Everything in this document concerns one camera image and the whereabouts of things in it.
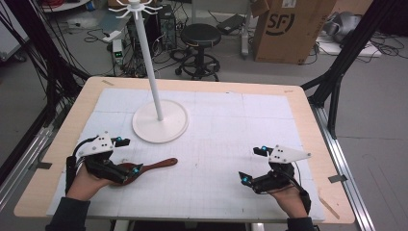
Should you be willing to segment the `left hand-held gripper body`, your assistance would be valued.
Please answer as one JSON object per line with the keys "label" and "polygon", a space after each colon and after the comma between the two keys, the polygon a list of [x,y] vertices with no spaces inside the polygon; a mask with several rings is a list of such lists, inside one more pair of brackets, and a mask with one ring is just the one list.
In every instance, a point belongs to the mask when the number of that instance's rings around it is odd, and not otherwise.
{"label": "left hand-held gripper body", "polygon": [[86,146],[79,152],[79,156],[84,160],[88,172],[97,178],[123,183],[127,178],[128,170],[110,160],[114,148],[109,133],[105,131],[87,141]]}

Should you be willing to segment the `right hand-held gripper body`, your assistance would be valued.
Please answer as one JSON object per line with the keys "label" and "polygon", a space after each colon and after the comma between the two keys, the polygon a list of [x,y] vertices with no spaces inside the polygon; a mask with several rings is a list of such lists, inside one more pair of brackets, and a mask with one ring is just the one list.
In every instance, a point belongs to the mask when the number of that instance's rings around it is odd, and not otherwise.
{"label": "right hand-held gripper body", "polygon": [[293,184],[300,192],[305,190],[294,179],[293,163],[311,157],[309,152],[292,149],[282,145],[272,147],[273,151],[268,156],[268,164],[271,168],[266,175],[253,178],[251,187],[257,193],[266,193],[272,190],[283,189]]}

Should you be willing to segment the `reddish brown wooden spoon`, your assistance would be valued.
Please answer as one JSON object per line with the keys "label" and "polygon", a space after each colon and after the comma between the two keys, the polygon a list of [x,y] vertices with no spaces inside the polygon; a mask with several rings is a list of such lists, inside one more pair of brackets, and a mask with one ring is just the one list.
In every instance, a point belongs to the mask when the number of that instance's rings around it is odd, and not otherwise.
{"label": "reddish brown wooden spoon", "polygon": [[[178,163],[178,160],[177,160],[176,158],[169,158],[169,159],[165,159],[165,160],[163,160],[163,161],[157,162],[157,163],[155,163],[155,164],[143,165],[142,170],[141,170],[139,176],[141,176],[142,174],[144,174],[144,173],[147,172],[148,170],[155,169],[155,168],[160,168],[160,167],[171,167],[171,166],[175,166],[177,163]],[[121,164],[119,164],[119,166],[120,166],[120,167],[124,167],[126,170],[128,170],[128,169],[125,167],[124,164],[125,164],[125,163],[121,163]],[[115,186],[116,186],[116,187],[126,186],[126,185],[129,185],[129,184],[132,183],[132,182],[127,182],[126,179],[125,179],[125,181],[124,181],[123,183],[115,183]]]}

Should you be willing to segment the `person's left hand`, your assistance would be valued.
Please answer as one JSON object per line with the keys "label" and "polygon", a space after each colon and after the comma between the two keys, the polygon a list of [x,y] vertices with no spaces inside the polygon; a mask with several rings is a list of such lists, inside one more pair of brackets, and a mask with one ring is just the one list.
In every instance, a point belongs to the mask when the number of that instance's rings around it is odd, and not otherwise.
{"label": "person's left hand", "polygon": [[76,200],[89,201],[100,189],[112,183],[113,181],[108,179],[97,178],[90,174],[85,166],[81,166],[65,196]]}

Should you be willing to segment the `person's right hand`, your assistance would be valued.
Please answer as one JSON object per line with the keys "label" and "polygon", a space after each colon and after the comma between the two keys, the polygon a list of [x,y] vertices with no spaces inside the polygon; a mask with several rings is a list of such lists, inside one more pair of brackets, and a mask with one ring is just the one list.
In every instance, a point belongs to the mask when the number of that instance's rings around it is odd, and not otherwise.
{"label": "person's right hand", "polygon": [[299,191],[294,186],[289,186],[283,190],[274,192],[272,196],[276,199],[278,205],[289,218],[308,217],[308,214],[301,201]]}

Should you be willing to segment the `white hook stand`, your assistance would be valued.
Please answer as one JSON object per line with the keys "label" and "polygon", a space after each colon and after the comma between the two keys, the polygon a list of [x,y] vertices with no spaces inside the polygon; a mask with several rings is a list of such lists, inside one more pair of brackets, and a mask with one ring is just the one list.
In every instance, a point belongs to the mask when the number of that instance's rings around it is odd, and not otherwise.
{"label": "white hook stand", "polygon": [[121,18],[131,13],[133,15],[144,65],[149,81],[153,102],[138,108],[133,116],[132,126],[136,135],[151,143],[167,143],[181,137],[189,126],[187,110],[178,102],[161,100],[154,74],[152,58],[143,23],[142,13],[156,14],[161,7],[151,7],[153,0],[142,3],[140,0],[127,0],[126,3],[115,0],[120,9],[112,12],[123,12]]}

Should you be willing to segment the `white grid mat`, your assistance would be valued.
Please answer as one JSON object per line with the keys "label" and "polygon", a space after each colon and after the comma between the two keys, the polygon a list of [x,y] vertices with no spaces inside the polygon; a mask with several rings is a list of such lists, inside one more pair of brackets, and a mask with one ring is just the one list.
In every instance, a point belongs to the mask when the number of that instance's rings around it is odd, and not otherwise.
{"label": "white grid mat", "polygon": [[190,123],[180,138],[153,144],[132,128],[135,111],[152,100],[149,91],[105,89],[99,95],[82,139],[103,132],[129,139],[129,145],[114,151],[114,163],[150,165],[171,157],[178,162],[147,171],[130,185],[100,190],[91,200],[89,217],[243,222],[286,218],[271,196],[244,186],[240,175],[268,172],[268,159],[254,154],[256,147],[302,149],[287,97],[169,90],[160,97],[185,107]]}

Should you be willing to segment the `tan tape strip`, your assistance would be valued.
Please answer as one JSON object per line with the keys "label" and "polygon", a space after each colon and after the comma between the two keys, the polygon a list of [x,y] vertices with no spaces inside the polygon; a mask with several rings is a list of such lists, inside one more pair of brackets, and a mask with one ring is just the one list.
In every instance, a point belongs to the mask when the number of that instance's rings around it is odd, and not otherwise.
{"label": "tan tape strip", "polygon": [[319,201],[332,219],[335,219],[335,220],[340,219],[340,215],[334,210],[334,208],[324,198],[320,196]]}

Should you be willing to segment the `white device with green light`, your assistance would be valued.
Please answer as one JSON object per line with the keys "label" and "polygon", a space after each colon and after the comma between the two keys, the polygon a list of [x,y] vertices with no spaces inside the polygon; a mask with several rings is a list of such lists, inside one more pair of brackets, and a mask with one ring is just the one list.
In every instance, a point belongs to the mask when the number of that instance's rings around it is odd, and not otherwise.
{"label": "white device with green light", "polygon": [[123,61],[123,42],[121,39],[114,39],[112,42],[112,53],[115,61],[120,63]]}

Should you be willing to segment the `white power strip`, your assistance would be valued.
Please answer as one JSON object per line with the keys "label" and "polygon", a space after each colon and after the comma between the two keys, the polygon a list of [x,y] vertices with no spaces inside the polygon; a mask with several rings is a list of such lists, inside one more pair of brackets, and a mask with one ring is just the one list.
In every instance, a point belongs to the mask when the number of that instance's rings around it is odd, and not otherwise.
{"label": "white power strip", "polygon": [[121,35],[121,32],[118,30],[115,30],[109,33],[107,36],[103,37],[102,40],[105,42],[111,42],[113,39],[118,38],[120,35]]}

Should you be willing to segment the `white metal stand leg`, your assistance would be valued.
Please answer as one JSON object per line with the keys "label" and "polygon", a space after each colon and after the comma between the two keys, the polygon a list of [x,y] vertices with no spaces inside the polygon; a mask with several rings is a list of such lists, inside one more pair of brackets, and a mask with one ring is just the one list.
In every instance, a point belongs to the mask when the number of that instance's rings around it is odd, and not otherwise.
{"label": "white metal stand leg", "polygon": [[249,54],[249,33],[248,33],[248,28],[250,25],[250,20],[252,16],[252,11],[251,11],[251,4],[253,0],[247,0],[247,5],[246,5],[246,14],[244,17],[244,24],[242,27],[242,32],[241,32],[241,55],[244,59],[248,57]]}

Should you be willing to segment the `black computer tower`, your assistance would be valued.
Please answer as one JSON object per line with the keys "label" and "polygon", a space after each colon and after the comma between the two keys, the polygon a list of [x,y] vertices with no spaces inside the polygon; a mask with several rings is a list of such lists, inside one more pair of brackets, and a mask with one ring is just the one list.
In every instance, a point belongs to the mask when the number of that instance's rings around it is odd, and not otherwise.
{"label": "black computer tower", "polygon": [[164,50],[172,50],[177,47],[175,15],[169,4],[162,5],[158,10],[160,33],[162,35],[162,47]]}

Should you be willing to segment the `brown cardboard box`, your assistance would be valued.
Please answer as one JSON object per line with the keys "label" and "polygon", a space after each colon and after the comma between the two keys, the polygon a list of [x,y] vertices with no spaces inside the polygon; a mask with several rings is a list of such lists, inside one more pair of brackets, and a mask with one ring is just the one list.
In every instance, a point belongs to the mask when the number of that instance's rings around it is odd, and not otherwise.
{"label": "brown cardboard box", "polygon": [[304,64],[337,0],[255,0],[255,62]]}

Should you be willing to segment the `black round stool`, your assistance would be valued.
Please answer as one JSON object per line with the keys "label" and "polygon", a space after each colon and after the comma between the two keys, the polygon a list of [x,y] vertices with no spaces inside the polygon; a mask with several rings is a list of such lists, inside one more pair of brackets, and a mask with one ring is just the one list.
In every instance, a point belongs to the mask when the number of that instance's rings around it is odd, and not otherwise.
{"label": "black round stool", "polygon": [[193,80],[213,76],[218,82],[217,73],[220,70],[219,61],[205,53],[206,48],[212,48],[220,43],[221,32],[214,26],[204,23],[194,23],[186,26],[181,32],[181,41],[196,51],[182,59],[175,69],[176,75],[187,73]]}

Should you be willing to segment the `black flat device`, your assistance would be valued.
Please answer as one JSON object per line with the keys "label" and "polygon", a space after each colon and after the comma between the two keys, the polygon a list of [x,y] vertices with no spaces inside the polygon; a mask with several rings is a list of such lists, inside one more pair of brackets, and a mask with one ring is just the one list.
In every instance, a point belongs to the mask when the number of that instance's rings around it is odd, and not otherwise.
{"label": "black flat device", "polygon": [[218,23],[217,28],[225,35],[229,35],[233,31],[239,29],[244,22],[244,17],[239,14],[234,14],[229,18]]}

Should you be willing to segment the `grey rounded machine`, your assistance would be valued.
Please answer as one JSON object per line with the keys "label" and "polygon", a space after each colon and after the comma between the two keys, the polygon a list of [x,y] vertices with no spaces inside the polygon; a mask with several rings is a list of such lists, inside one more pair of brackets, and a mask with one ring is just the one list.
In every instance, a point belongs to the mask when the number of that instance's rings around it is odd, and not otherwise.
{"label": "grey rounded machine", "polygon": [[351,12],[334,12],[324,23],[322,31],[337,43],[342,43],[356,29],[361,17]]}

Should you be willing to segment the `aluminium rail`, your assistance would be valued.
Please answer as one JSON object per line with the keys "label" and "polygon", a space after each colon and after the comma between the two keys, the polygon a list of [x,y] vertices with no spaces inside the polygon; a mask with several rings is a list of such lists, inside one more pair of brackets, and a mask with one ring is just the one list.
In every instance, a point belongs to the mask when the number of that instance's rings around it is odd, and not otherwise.
{"label": "aluminium rail", "polygon": [[0,166],[0,212],[13,197],[27,172],[32,168],[37,169],[37,163],[43,162],[41,158],[70,109],[70,106],[58,108],[56,115],[50,120],[46,118],[45,110],[42,110],[5,163]]}
{"label": "aluminium rail", "polygon": [[344,192],[347,196],[348,202],[353,211],[353,215],[360,231],[376,231],[373,222],[370,217],[370,213],[364,203],[357,184],[352,175],[351,169],[346,161],[343,150],[337,139],[334,139],[327,128],[328,115],[323,108],[311,107],[312,112],[316,118],[319,129],[322,133],[323,139],[328,147],[328,151],[337,174],[344,174],[347,180],[340,182],[344,188]]}

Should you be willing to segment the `black metal frame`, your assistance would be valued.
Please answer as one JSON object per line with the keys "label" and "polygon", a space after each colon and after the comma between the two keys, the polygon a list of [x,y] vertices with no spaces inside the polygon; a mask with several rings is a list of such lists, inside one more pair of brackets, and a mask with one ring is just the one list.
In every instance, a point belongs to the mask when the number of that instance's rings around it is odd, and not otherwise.
{"label": "black metal frame", "polygon": [[308,97],[308,101],[316,108],[322,109],[326,99],[330,98],[326,128],[334,140],[337,138],[336,120],[344,75],[364,49],[374,32],[401,1],[373,0],[334,63],[322,75],[301,85],[304,90],[317,87],[315,92]]}
{"label": "black metal frame", "polygon": [[44,20],[40,15],[40,8],[35,0],[4,0],[16,18],[19,25],[29,38],[29,44],[13,27],[7,17],[0,12],[0,21],[12,36],[21,45],[29,56],[35,71],[42,77],[47,86],[45,88],[46,106],[40,111],[29,130],[14,148],[12,153],[0,166],[0,186],[11,175],[17,162],[22,158],[22,152],[43,125],[49,125],[57,114],[57,105],[65,98],[74,98],[79,95],[82,87],[75,76],[87,81],[90,77],[85,71],[66,60],[59,52],[54,41],[49,36]]}

